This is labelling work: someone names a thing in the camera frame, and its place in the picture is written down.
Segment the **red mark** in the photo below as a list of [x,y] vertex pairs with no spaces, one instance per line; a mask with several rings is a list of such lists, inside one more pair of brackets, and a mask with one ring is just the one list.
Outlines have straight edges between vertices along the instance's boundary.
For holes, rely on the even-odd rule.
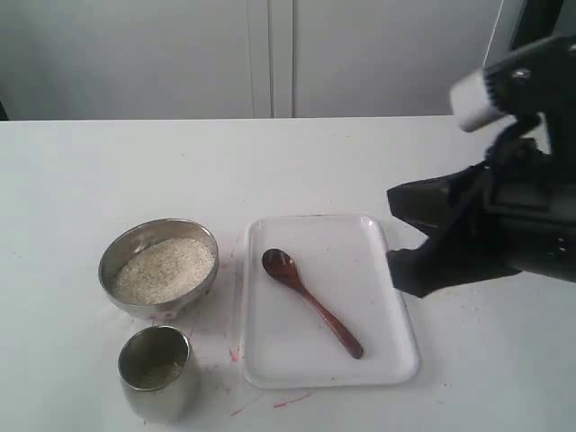
[[246,405],[244,405],[242,408],[235,410],[232,414],[230,414],[231,417],[234,417],[236,414],[239,414],[240,412],[242,412],[243,410],[245,410],[248,406],[252,405],[254,402],[256,402],[258,399],[260,399],[262,396],[264,396],[263,393],[258,394],[250,403],[247,403]]
[[230,361],[232,363],[237,363],[240,359],[240,348],[237,348],[235,351],[232,351],[230,347],[228,347],[228,352],[230,354]]
[[287,400],[286,402],[277,402],[274,404],[274,408],[284,408],[286,405],[288,405],[290,403],[295,403],[295,402],[301,401],[302,399],[309,398],[313,393],[314,393],[314,391],[311,391],[310,393],[306,393],[305,395],[301,396],[300,398]]

